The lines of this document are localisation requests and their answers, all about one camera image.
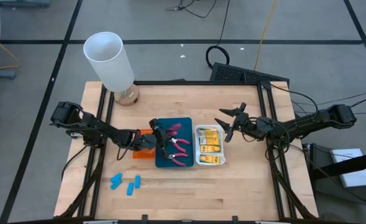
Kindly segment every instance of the blue plastic block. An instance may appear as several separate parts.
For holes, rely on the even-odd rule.
[[[114,183],[111,184],[111,189],[115,190],[122,183],[122,180],[116,180]]]
[[[113,178],[111,178],[111,182],[115,183],[117,180],[120,180],[122,178],[122,174],[118,173]]]
[[[127,194],[128,194],[128,196],[131,196],[132,195],[132,193],[133,193],[133,187],[134,187],[133,182],[130,182],[129,183],[129,186],[127,187]]]
[[[140,188],[140,176],[139,176],[139,175],[137,175],[137,176],[135,177],[135,179],[134,179],[134,187],[135,187],[136,189],[139,189],[139,188]]]

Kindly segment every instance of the lamp shade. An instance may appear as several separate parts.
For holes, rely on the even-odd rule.
[[[92,35],[85,42],[83,53],[109,91],[122,92],[133,84],[133,70],[118,35],[112,32]]]

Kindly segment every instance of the pliers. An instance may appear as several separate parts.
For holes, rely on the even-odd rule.
[[[181,146],[179,146],[177,143],[178,142],[182,142],[184,144],[189,144],[190,142],[185,140],[185,139],[175,139],[175,138],[171,138],[170,142],[180,151],[180,152],[184,152],[186,153],[185,149],[183,149]]]
[[[182,153],[182,152],[178,152],[178,153],[174,153],[174,154],[170,154],[168,156],[168,159],[171,159],[175,164],[179,165],[179,166],[186,166],[185,163],[177,161],[175,159],[175,157],[188,157],[188,154]]]

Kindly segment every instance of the wooden tabletop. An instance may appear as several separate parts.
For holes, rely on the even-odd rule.
[[[286,88],[285,82],[275,82]],[[233,118],[219,108],[233,109],[242,102],[250,116],[261,116],[255,86],[168,86],[141,85],[140,99],[133,106],[114,103],[111,125],[124,129],[148,129],[153,118],[190,117],[193,128],[199,124],[217,124],[214,118],[231,123]],[[96,114],[101,82],[87,82],[81,106]],[[279,121],[294,118],[289,93],[273,88]],[[103,111],[105,119],[108,97]],[[72,140],[68,158],[83,146],[81,139]],[[292,142],[301,146],[300,140]],[[116,161],[117,146],[108,140],[101,179],[96,219],[139,220],[147,214],[150,220],[278,220],[270,164],[265,158],[265,141],[247,143],[235,133],[224,143],[226,163],[221,166],[199,166],[186,169],[158,169],[154,160],[133,160],[129,151]],[[76,158],[65,171],[55,208],[59,215],[75,199],[83,185],[88,151]],[[291,148],[286,154],[293,191],[313,215],[318,215],[303,153]],[[122,184],[109,188],[111,177],[123,173]],[[141,176],[141,188],[127,196],[127,185]],[[284,211],[290,216],[283,195]],[[88,214],[87,203],[85,214]]]

